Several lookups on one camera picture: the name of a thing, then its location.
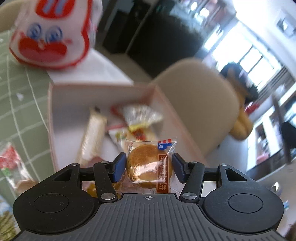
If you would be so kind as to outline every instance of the checkered tablecloth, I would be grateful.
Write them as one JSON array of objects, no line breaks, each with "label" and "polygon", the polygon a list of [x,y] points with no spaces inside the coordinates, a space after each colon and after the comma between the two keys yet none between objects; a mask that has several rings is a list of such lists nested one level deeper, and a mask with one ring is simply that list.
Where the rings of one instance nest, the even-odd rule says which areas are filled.
[{"label": "checkered tablecloth", "polygon": [[[54,170],[48,143],[45,70],[20,65],[9,53],[10,32],[0,33],[0,144],[12,142],[36,181]],[[16,198],[0,172],[0,194],[12,204]]]}]

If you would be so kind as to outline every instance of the chair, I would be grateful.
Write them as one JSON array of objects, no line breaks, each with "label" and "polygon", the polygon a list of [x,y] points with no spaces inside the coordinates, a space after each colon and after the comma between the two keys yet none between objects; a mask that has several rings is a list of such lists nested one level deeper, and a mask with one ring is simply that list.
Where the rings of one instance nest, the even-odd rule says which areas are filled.
[{"label": "chair", "polygon": [[14,0],[0,7],[0,32],[9,30],[20,12],[24,0]]},{"label": "chair", "polygon": [[231,84],[197,59],[178,61],[153,81],[206,156],[228,135],[239,113]]}]

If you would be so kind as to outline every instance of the blue cartoon eye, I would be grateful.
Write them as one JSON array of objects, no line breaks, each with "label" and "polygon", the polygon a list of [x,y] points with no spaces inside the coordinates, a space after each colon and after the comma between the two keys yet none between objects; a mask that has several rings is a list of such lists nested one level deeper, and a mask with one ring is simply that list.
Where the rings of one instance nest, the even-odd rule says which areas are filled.
[{"label": "blue cartoon eye", "polygon": [[45,33],[45,40],[47,43],[61,41],[63,39],[63,32],[58,26],[50,27]]},{"label": "blue cartoon eye", "polygon": [[42,29],[40,24],[33,23],[27,30],[27,36],[31,39],[38,40],[42,35]]}]

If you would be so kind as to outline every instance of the packaged pastry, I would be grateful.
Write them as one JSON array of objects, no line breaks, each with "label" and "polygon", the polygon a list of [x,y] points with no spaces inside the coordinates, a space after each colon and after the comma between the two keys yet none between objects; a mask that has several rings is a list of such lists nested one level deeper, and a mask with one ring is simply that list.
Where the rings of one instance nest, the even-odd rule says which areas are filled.
[{"label": "packaged pastry", "polygon": [[9,241],[14,238],[17,234],[16,227],[11,206],[0,196],[0,240]]},{"label": "packaged pastry", "polygon": [[169,193],[176,139],[160,142],[126,140],[126,172],[116,191],[120,193]]},{"label": "packaged pastry", "polygon": [[114,127],[109,127],[109,135],[112,141],[117,145],[120,151],[124,151],[126,149],[126,141],[157,141],[157,137],[153,131],[149,128],[138,129],[136,131],[131,132],[126,125],[119,125]]},{"label": "packaged pastry", "polygon": [[82,167],[101,153],[103,138],[106,131],[107,118],[96,107],[90,108],[90,116],[82,138],[76,162]]},{"label": "packaged pastry", "polygon": [[11,143],[7,143],[0,152],[0,168],[17,195],[37,184]]},{"label": "packaged pastry", "polygon": [[112,107],[112,112],[123,118],[131,132],[146,129],[163,120],[162,114],[144,104],[129,104]]}]

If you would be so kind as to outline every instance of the cardboard box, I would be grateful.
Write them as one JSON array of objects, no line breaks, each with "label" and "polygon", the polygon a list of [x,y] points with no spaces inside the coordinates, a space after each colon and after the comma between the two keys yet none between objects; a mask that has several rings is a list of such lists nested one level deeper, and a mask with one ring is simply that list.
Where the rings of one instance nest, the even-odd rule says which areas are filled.
[{"label": "cardboard box", "polygon": [[[107,86],[99,84],[51,85],[49,89],[49,139],[55,170],[75,162],[89,118],[89,108],[97,106],[108,119],[118,123],[110,113],[116,104],[145,103],[163,114],[164,120],[152,126],[159,140],[178,138],[175,152],[186,161],[207,165],[196,143],[172,105],[156,85]],[[101,158],[113,161],[119,151],[105,136]]]}]

